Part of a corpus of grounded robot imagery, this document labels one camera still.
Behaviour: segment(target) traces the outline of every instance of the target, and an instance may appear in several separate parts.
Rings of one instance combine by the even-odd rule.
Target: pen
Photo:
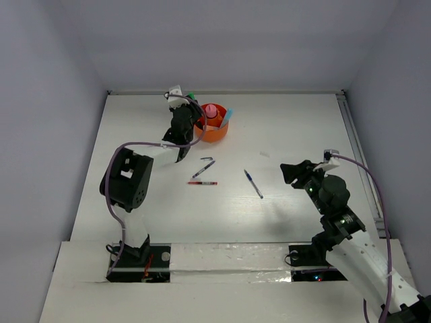
[[[206,171],[212,164],[214,164],[216,161],[213,160],[211,163],[209,163],[208,165],[206,165],[204,168],[202,168],[201,170],[199,170],[195,175],[191,176],[192,178],[198,177],[200,174],[202,174],[204,171]]]
[[[217,185],[217,182],[187,182],[190,185]]]
[[[255,188],[256,193],[259,195],[259,197],[260,197],[261,199],[263,199],[263,195],[262,195],[261,191],[257,188],[257,186],[256,186],[255,182],[253,182],[253,179],[251,178],[250,174],[249,174],[246,170],[244,170],[244,173],[245,173],[245,176],[247,176],[247,178],[248,178],[248,180],[250,181],[250,183],[251,183],[251,184],[253,185],[253,187]]]

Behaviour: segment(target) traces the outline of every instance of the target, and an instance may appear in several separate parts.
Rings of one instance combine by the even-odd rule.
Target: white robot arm
[[[322,215],[324,231],[312,244],[290,246],[292,266],[330,264],[351,282],[379,317],[388,294],[388,262],[374,245],[364,224],[348,207],[350,192],[338,176],[326,175],[339,165],[332,157],[337,151],[325,151],[325,161],[309,160],[298,165],[282,164],[286,184],[304,189]],[[431,297],[422,297],[392,268],[389,315],[385,322],[429,322]]]
[[[162,142],[121,145],[100,183],[99,191],[105,196],[108,207],[112,208],[111,215],[121,224],[123,231],[119,247],[106,247],[113,257],[107,276],[111,281],[118,279],[118,275],[116,278],[111,275],[114,268],[143,268],[151,262],[150,236],[142,214],[134,210],[145,199],[152,170],[185,158],[193,145],[193,127],[203,116],[198,103],[193,98],[184,97],[179,86],[171,88],[165,97],[172,120]]]

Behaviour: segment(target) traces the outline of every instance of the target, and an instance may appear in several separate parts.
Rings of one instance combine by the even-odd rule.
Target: orange bowl
[[[220,115],[224,118],[225,114],[226,114],[226,109],[223,106],[220,106],[219,104],[216,103],[207,103],[202,105],[202,109],[205,111],[205,108],[208,104],[213,104],[216,106],[217,110],[220,112]],[[201,124],[205,123],[205,119],[203,117],[201,117],[199,119],[199,121],[201,122]],[[218,129],[218,130],[207,130],[202,138],[203,141],[207,142],[207,143],[215,143],[216,141],[222,140],[224,138],[224,136],[226,136],[226,133],[228,132],[229,129],[229,121],[228,123],[226,123],[223,128]],[[195,134],[198,136],[198,138],[201,136],[202,134],[202,129],[200,129],[198,126],[195,125]]]

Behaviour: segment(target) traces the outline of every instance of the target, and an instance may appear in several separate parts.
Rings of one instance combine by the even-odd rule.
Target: pink object
[[[205,108],[205,113],[208,118],[215,118],[217,116],[217,108],[213,104],[208,104]]]

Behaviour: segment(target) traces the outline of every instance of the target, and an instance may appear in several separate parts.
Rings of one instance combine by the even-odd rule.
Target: gray wall
[[[348,91],[390,229],[431,293],[431,1],[401,1]]]
[[[341,89],[397,0],[62,0],[109,89]]]
[[[106,92],[57,0],[0,9],[0,322],[38,322]]]

